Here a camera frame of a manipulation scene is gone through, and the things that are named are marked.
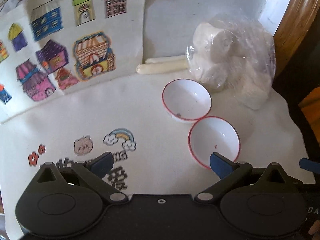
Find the white red-rimmed bowl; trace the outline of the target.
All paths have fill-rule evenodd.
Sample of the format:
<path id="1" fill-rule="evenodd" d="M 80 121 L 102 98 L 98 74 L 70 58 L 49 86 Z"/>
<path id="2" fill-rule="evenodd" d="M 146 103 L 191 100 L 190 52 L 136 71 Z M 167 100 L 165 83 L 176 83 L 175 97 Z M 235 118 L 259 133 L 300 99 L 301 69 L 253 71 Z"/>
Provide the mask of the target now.
<path id="1" fill-rule="evenodd" d="M 218 116 L 207 116 L 191 127 L 188 147 L 193 159 L 203 168 L 210 169 L 209 160 L 214 152 L 236 161 L 241 142 L 238 132 L 227 120 Z"/>

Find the white bowl with speck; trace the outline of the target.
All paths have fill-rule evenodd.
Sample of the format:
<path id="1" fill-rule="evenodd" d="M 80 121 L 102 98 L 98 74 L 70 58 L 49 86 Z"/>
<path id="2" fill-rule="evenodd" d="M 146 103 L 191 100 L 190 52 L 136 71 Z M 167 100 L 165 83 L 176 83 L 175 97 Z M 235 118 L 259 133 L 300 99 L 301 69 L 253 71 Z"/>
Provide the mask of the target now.
<path id="1" fill-rule="evenodd" d="M 205 117 L 212 109 L 208 90 L 191 79 L 176 79 L 166 84 L 162 103 L 173 120 L 187 124 Z"/>

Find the front white wrapped stick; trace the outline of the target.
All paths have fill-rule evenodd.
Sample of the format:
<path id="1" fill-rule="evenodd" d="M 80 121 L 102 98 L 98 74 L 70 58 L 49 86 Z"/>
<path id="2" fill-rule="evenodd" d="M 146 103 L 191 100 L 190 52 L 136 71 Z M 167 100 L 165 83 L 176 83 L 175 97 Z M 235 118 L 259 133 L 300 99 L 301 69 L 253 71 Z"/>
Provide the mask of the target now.
<path id="1" fill-rule="evenodd" d="M 137 66 L 136 72 L 140 75 L 154 75 L 178 72 L 187 68 L 187 64 L 184 61 L 169 61 L 140 64 Z"/>

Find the white wrapped stick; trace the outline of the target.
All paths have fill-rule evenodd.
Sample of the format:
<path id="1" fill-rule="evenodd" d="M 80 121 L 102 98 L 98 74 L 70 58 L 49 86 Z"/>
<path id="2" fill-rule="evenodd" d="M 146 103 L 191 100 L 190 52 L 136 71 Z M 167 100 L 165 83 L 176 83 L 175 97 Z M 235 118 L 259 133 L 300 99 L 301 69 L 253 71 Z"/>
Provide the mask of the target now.
<path id="1" fill-rule="evenodd" d="M 187 68 L 187 64 L 184 61 L 169 61 L 140 64 L 137 66 L 136 72 L 140 75 L 154 75 L 178 72 Z"/>
<path id="2" fill-rule="evenodd" d="M 180 55 L 180 56 L 149 58 L 149 59 L 145 60 L 145 64 L 162 63 L 162 62 L 177 61 L 177 60 L 185 60 L 185 56 L 184 55 Z"/>

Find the plastic bag of buns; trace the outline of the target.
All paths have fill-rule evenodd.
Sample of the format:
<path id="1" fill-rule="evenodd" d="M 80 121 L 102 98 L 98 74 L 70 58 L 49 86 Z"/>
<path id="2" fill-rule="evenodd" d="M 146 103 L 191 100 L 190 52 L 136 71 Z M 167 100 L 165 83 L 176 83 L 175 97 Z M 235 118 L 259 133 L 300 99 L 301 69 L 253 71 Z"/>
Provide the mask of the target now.
<path id="1" fill-rule="evenodd" d="M 195 29 L 186 59 L 196 81 L 212 91 L 225 88 L 246 107 L 268 100 L 276 72 L 273 35 L 243 14 L 217 14 Z"/>

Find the rear white wrapped stick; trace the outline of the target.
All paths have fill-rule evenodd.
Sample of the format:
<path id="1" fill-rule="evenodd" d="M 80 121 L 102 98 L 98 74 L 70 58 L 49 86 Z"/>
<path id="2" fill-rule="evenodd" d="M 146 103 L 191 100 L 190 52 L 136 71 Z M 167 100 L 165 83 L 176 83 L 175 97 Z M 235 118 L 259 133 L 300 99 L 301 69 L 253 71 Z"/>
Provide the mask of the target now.
<path id="1" fill-rule="evenodd" d="M 149 59 L 145 60 L 145 64 L 162 63 L 162 62 L 177 61 L 177 60 L 185 60 L 185 56 L 184 55 L 180 55 L 180 56 L 149 58 Z"/>

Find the colourful houses drawing paper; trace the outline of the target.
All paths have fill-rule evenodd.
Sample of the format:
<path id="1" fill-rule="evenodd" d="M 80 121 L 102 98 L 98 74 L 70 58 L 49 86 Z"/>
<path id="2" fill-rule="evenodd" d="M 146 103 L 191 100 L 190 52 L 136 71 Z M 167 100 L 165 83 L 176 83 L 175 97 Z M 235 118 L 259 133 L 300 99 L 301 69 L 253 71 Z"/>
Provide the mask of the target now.
<path id="1" fill-rule="evenodd" d="M 135 72 L 145 0 L 27 0 L 1 16 L 1 122 Z"/>

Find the wooden chair frame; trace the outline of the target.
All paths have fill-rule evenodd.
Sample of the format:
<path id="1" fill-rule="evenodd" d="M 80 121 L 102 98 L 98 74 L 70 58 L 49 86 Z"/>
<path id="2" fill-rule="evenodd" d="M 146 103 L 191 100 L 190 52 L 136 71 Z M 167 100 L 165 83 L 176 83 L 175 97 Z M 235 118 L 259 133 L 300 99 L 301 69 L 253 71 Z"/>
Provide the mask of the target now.
<path id="1" fill-rule="evenodd" d="M 285 14 L 274 34 L 276 73 L 286 67 L 304 40 L 319 10 L 319 0 L 290 0 Z"/>

